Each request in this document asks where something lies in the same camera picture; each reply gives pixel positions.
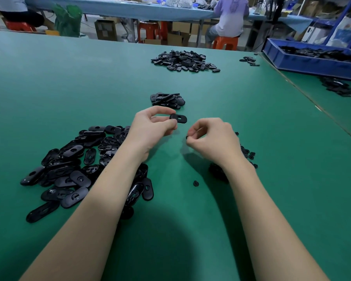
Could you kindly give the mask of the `person's left hand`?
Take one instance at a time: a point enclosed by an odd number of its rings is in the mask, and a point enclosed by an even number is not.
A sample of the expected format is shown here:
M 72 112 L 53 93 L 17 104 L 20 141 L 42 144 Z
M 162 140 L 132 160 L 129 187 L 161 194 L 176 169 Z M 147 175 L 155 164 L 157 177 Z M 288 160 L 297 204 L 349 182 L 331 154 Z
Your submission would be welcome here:
M 139 161 L 144 162 L 150 150 L 165 136 L 175 130 L 158 130 L 153 127 L 151 117 L 166 116 L 176 113 L 174 109 L 162 106 L 152 106 L 136 113 L 129 133 L 123 143 L 124 147 L 132 151 Z

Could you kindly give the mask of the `person's right hand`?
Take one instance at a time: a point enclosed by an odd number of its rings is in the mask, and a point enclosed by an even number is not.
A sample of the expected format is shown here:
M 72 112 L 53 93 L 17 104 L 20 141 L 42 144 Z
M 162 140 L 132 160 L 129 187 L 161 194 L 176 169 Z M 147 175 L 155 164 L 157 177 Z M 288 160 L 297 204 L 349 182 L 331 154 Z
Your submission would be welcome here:
M 197 120 L 188 130 L 187 136 L 205 137 L 206 151 L 197 152 L 223 170 L 238 167 L 247 162 L 232 126 L 220 118 Z

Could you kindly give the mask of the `person's right forearm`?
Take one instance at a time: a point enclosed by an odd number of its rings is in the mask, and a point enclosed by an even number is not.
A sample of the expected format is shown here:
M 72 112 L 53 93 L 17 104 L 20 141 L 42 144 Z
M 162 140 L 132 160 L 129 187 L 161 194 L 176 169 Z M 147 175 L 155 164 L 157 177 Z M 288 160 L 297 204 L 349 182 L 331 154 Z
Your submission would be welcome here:
M 229 180 L 256 281 L 330 281 L 245 159 L 219 162 Z

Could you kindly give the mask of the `person's left forearm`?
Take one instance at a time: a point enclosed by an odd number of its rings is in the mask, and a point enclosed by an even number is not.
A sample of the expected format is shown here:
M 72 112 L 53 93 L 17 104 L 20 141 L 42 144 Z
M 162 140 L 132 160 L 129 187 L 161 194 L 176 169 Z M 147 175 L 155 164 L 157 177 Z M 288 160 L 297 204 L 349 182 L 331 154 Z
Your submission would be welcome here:
M 100 281 L 124 203 L 152 147 L 127 139 L 19 281 Z

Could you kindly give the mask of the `small heap of assembled shells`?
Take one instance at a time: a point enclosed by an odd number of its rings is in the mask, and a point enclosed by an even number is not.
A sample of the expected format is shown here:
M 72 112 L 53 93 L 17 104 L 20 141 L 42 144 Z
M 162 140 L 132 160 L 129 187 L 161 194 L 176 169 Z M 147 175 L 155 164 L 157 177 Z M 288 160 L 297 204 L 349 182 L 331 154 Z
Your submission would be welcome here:
M 150 101 L 153 106 L 168 107 L 174 110 L 179 110 L 185 105 L 185 100 L 180 93 L 164 94 L 157 93 L 150 95 Z

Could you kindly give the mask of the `wide heap of black parts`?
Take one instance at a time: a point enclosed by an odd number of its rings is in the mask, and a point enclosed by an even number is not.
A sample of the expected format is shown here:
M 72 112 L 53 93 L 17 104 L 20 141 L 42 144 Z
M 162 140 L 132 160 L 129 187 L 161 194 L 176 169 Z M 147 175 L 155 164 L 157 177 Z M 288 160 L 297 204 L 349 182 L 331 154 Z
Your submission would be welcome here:
M 155 66 L 162 66 L 169 71 L 176 72 L 189 71 L 198 73 L 209 70 L 212 73 L 219 73 L 221 71 L 215 64 L 207 62 L 205 54 L 195 51 L 164 51 L 150 61 Z

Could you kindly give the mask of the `open cardboard box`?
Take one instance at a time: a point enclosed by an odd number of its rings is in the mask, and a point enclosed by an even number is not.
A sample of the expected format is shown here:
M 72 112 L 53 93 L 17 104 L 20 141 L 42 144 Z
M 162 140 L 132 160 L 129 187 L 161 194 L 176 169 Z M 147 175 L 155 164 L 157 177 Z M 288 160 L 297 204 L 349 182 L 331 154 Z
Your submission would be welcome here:
M 168 32 L 167 45 L 188 47 L 190 37 L 191 37 L 191 34 L 185 33 L 185 32 L 180 32 L 180 31 Z

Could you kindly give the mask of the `red plastic stool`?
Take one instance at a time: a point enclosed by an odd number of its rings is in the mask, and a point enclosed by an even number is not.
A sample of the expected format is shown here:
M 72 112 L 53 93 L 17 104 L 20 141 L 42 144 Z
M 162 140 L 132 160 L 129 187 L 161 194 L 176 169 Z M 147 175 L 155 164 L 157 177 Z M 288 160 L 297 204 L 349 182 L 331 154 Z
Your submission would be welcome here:
M 145 37 L 141 36 L 141 30 L 145 31 Z M 139 21 L 137 25 L 138 43 L 144 43 L 144 39 L 161 40 L 160 26 L 158 22 Z
M 10 31 L 37 32 L 36 28 L 26 22 L 11 22 L 3 19 L 5 26 Z

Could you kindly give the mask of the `small cluster of black parts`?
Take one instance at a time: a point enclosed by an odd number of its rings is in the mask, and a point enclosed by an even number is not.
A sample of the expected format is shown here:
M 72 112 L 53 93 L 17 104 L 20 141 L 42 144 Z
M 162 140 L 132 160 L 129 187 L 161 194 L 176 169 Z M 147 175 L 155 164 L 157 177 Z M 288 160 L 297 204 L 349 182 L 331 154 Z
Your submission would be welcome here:
M 250 57 L 250 56 L 244 56 L 242 59 L 239 59 L 239 61 L 240 62 L 246 62 L 250 66 L 253 66 L 253 67 L 260 66 L 260 64 L 256 63 L 256 59 L 254 59 L 253 57 Z

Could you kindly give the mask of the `orange plastic stool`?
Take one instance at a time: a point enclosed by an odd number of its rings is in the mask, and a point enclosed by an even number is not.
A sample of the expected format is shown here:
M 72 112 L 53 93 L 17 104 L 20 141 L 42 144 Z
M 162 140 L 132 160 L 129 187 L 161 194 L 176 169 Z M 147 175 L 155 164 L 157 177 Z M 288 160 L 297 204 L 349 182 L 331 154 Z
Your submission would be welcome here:
M 239 37 L 215 37 L 213 42 L 212 49 L 225 50 L 227 51 L 236 51 L 238 46 Z

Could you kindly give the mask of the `large pile of black shells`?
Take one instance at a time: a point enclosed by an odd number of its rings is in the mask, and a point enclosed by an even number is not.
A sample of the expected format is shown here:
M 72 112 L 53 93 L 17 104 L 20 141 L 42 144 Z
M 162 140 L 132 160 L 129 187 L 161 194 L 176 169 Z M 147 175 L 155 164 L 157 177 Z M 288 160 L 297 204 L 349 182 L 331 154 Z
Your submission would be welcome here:
M 26 221 L 35 223 L 59 207 L 69 209 L 80 203 L 116 155 L 129 130 L 130 126 L 92 126 L 79 131 L 60 149 L 48 151 L 41 165 L 20 181 L 25 187 L 47 187 L 41 194 L 44 204 L 31 210 Z

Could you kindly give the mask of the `brown cardboard box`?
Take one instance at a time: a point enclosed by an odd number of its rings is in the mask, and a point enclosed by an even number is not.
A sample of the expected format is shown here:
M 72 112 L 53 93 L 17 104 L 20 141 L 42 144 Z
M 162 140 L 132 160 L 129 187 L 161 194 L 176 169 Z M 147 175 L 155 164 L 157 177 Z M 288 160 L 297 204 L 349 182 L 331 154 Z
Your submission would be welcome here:
M 94 22 L 98 40 L 117 42 L 116 24 L 114 21 L 100 19 Z

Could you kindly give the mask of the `long blue-covered work table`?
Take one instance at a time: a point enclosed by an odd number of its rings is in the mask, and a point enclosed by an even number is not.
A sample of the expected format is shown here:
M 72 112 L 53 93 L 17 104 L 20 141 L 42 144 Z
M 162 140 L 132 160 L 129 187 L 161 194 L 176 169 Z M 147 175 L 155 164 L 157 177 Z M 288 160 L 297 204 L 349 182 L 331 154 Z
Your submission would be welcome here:
M 154 3 L 133 3 L 119 0 L 26 0 L 30 7 L 53 10 L 55 4 L 63 7 L 76 5 L 85 14 L 157 21 L 200 21 L 216 19 L 211 10 L 173 8 Z

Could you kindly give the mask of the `white bag of parts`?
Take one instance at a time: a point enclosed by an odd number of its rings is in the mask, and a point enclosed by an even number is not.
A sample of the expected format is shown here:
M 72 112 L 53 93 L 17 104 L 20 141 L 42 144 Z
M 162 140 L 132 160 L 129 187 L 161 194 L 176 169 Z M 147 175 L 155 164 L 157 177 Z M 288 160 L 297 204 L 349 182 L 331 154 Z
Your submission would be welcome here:
M 165 0 L 165 5 L 172 8 L 191 9 L 193 0 Z

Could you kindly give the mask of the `blue plastic bin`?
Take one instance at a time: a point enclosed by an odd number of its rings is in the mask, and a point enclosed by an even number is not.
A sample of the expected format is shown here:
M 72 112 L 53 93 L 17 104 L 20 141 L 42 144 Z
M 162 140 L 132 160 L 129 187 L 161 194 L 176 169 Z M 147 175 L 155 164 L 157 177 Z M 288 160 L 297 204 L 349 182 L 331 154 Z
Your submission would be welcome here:
M 278 70 L 351 80 L 351 62 L 291 55 L 285 53 L 280 46 L 290 46 L 297 49 L 321 48 L 326 51 L 342 50 L 349 55 L 351 55 L 351 49 L 274 38 L 269 38 L 263 49 L 263 53 Z

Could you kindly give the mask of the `green plastic bag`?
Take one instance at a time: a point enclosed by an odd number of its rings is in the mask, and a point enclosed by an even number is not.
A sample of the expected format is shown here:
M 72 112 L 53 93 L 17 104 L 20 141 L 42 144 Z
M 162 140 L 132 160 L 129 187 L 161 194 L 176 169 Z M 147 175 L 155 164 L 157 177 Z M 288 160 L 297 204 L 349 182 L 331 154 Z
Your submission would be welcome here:
M 60 36 L 80 38 L 83 12 L 77 5 L 67 5 L 64 8 L 55 4 L 52 11 L 56 16 L 54 28 Z

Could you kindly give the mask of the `heap of dark parts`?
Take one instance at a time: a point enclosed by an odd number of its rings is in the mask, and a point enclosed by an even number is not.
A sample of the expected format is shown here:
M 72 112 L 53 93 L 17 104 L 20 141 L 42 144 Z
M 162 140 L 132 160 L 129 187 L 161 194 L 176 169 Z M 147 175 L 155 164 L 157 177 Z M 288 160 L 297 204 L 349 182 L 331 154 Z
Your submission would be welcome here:
M 332 91 L 341 97 L 351 97 L 351 86 L 340 79 L 332 77 L 318 77 L 328 91 Z

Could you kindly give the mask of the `black parts in bin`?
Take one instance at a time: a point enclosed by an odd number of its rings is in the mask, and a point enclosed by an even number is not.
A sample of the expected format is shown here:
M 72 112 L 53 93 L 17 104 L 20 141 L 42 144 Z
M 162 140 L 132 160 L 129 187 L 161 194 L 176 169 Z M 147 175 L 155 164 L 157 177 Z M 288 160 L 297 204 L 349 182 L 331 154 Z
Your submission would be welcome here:
M 351 55 L 343 52 L 342 50 L 331 50 L 326 51 L 324 49 L 318 48 L 302 48 L 297 49 L 290 46 L 280 46 L 280 48 L 287 54 L 298 55 L 298 56 L 307 56 L 311 58 L 320 58 L 327 60 L 335 60 L 342 62 L 351 62 Z

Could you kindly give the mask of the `white and blue plastic bag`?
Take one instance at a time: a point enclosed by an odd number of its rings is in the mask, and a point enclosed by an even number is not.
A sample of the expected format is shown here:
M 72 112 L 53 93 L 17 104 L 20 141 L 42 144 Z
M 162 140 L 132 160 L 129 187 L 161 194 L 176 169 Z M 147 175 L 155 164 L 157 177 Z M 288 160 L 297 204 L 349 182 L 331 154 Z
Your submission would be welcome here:
M 347 48 L 351 41 L 351 18 L 345 16 L 338 24 L 326 46 Z

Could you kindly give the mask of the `blue metal shelf rack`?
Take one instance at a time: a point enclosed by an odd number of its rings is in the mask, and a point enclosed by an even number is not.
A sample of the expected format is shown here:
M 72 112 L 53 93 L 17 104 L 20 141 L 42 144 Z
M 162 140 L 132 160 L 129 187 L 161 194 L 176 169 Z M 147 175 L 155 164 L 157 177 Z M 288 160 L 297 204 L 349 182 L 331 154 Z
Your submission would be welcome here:
M 341 20 L 351 18 L 351 0 L 317 0 L 314 21 L 309 26 L 311 34 L 307 43 L 326 45 Z

